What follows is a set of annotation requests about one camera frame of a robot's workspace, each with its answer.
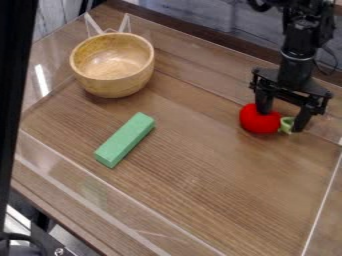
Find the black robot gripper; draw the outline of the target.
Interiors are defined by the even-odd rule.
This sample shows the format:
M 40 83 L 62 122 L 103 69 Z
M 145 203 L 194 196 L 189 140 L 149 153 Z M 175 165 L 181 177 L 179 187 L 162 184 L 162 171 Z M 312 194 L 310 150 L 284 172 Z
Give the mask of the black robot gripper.
M 250 88 L 256 93 L 257 110 L 268 115 L 273 109 L 276 98 L 302 107 L 294 119 L 293 132 L 302 132 L 313 114 L 324 114 L 333 92 L 326 89 L 313 78 L 296 85 L 280 79 L 280 70 L 257 67 L 251 71 L 253 80 Z

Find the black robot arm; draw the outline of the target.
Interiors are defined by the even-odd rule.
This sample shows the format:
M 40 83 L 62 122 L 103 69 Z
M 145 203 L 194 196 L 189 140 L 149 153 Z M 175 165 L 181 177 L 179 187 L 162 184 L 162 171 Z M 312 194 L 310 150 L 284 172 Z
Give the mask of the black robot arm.
M 333 92 L 313 78 L 317 52 L 334 37 L 336 0 L 246 0 L 260 13 L 278 8 L 285 35 L 278 69 L 253 69 L 250 88 L 257 110 L 269 114 L 276 98 L 300 107 L 292 132 L 302 132 L 316 115 L 324 115 Z

